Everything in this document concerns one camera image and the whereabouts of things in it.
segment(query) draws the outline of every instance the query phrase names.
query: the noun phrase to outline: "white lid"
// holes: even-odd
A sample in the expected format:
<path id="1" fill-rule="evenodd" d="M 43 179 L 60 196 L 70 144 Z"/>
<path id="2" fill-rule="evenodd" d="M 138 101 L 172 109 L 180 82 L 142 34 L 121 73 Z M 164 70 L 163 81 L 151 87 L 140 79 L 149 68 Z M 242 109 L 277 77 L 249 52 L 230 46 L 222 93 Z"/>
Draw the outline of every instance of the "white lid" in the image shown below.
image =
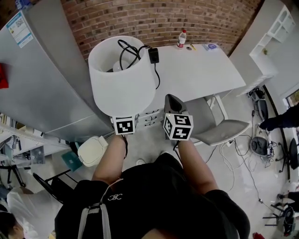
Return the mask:
<path id="1" fill-rule="evenodd" d="M 88 139 L 78 149 L 78 155 L 83 160 L 83 164 L 86 166 L 92 166 L 99 163 L 105 152 L 104 147 L 98 140 L 97 136 Z"/>

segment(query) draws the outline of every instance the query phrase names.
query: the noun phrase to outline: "wrist strap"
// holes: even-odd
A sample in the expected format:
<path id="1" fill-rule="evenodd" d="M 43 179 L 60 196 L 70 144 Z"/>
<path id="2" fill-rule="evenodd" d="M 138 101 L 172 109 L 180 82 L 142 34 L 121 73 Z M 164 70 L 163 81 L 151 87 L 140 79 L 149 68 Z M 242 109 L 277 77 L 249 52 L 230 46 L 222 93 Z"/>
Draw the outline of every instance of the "wrist strap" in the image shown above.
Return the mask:
<path id="1" fill-rule="evenodd" d="M 126 155 L 123 159 L 125 159 L 127 157 L 127 154 L 128 154 L 128 141 L 127 141 L 127 138 L 122 134 L 122 139 L 125 141 L 125 144 L 126 144 Z"/>

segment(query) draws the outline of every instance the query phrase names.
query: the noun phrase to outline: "lamp shade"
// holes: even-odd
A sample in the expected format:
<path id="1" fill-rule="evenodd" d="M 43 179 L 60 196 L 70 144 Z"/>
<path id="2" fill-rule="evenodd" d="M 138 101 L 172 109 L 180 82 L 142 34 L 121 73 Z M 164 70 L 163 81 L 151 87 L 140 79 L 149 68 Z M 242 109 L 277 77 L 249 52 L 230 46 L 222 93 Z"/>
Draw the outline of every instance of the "lamp shade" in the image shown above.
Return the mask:
<path id="1" fill-rule="evenodd" d="M 108 72 L 117 68 L 122 48 L 118 40 L 124 40 L 139 49 L 143 43 L 131 36 L 115 36 L 96 45 L 89 57 L 89 72 L 93 97 L 98 108 L 109 116 L 128 117 L 142 112 L 155 96 L 155 80 L 150 68 L 148 51 L 140 51 L 141 59 L 128 69 Z M 123 62 L 131 64 L 135 56 L 124 52 Z"/>

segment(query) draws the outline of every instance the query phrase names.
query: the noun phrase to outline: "drawer handle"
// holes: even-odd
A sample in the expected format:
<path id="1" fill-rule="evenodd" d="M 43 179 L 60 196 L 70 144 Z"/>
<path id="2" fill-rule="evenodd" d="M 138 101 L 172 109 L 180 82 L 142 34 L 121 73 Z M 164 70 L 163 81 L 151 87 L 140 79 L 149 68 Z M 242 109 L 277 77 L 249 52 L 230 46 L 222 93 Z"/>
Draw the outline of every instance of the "drawer handle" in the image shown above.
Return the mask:
<path id="1" fill-rule="evenodd" d="M 159 110 L 153 110 L 152 112 L 147 112 L 147 113 L 145 113 L 145 114 L 152 114 L 152 113 L 155 113 L 155 112 L 157 112 L 157 111 L 159 111 Z"/>
<path id="2" fill-rule="evenodd" d="M 146 119 L 145 121 L 152 121 L 152 120 L 155 120 L 157 118 L 157 116 L 155 116 L 155 117 L 150 117 L 150 119 Z"/>
<path id="3" fill-rule="evenodd" d="M 149 124 L 144 125 L 144 126 L 151 126 L 151 125 L 153 125 L 153 124 L 154 124 L 154 122 L 150 122 Z"/>

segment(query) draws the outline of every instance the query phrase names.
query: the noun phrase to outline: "red magnet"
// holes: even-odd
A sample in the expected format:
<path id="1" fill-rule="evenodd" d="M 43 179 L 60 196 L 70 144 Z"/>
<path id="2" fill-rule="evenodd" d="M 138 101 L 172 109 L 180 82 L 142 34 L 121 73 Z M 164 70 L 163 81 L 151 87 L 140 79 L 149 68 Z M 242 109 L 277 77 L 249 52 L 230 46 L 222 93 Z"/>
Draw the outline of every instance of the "red magnet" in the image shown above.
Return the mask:
<path id="1" fill-rule="evenodd" d="M 2 88 L 8 88 L 8 82 L 5 78 L 5 74 L 4 74 L 2 65 L 0 64 L 0 89 L 2 89 Z"/>

